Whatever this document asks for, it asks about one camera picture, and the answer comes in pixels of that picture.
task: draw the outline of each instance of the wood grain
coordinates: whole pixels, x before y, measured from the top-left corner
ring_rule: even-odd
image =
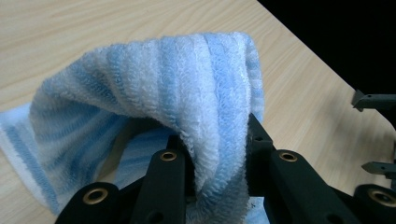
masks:
[[[391,161],[395,132],[374,110],[359,112],[354,90],[271,13],[247,1],[0,2],[0,111],[30,102],[46,77],[84,52],[164,35],[240,31],[259,50],[266,131],[276,148],[298,151],[325,181],[351,194],[388,187],[361,169]],[[0,223],[53,223],[0,153]]]

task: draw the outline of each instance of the towel fold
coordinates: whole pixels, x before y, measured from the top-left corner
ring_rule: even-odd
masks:
[[[262,199],[249,200],[245,179],[250,113],[262,121],[262,74],[248,35],[166,36],[94,49],[44,80],[32,103],[0,114],[0,147],[35,197],[59,214],[95,181],[126,123],[156,119],[164,128],[125,148],[119,188],[144,175],[176,133],[195,166],[197,201],[187,206],[187,222],[263,223],[263,210],[251,209]]]

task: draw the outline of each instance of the mounting hole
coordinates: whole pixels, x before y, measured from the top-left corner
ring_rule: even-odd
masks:
[[[148,214],[149,223],[160,223],[163,221],[163,214],[161,212],[152,211]]]
[[[162,161],[173,161],[177,157],[177,154],[175,152],[164,152],[161,154],[161,160]]]
[[[102,200],[104,200],[108,195],[107,189],[91,189],[89,190],[84,197],[82,198],[82,201],[85,204],[97,204],[100,203]]]
[[[328,216],[326,216],[326,218],[332,224],[343,224],[344,223],[343,219],[335,214],[329,214]]]
[[[257,137],[254,138],[254,141],[262,142],[262,141],[264,141],[264,139],[262,137],[257,136]]]
[[[386,207],[396,207],[396,198],[379,189],[369,189],[369,196],[372,200]]]
[[[297,157],[289,152],[282,152],[279,154],[279,157],[284,161],[297,161]]]

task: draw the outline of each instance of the towel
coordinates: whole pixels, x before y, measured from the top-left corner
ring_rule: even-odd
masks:
[[[248,115],[262,121],[258,52],[244,33],[164,36],[85,53],[45,79],[32,102],[0,114],[0,147],[21,180],[58,215],[97,178],[114,140],[134,119],[163,127],[127,144],[114,183],[143,176],[178,134],[195,172],[187,223],[265,223],[245,179]]]

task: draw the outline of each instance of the wooden table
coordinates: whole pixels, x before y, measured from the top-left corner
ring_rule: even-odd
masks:
[[[259,50],[263,127],[278,149],[298,151],[331,186],[389,187],[361,169],[390,162],[395,130],[374,110],[352,108],[354,90],[260,3],[246,1],[0,2],[0,111],[32,100],[44,78],[84,52],[163,35],[241,31]],[[0,151],[0,223],[53,223]]]

